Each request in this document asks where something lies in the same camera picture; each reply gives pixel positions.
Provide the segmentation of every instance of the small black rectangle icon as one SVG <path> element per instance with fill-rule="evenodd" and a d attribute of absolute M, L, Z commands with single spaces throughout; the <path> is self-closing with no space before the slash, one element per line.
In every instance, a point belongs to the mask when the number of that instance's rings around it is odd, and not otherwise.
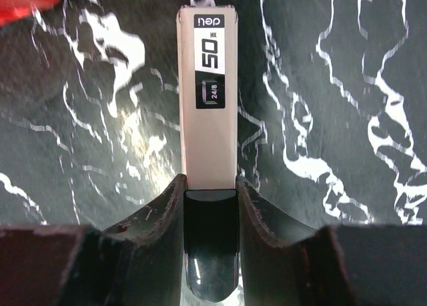
<path fill-rule="evenodd" d="M 194 28 L 224 28 L 224 15 L 194 15 Z"/>
<path fill-rule="evenodd" d="M 195 108 L 226 108 L 225 76 L 219 74 L 195 72 Z"/>

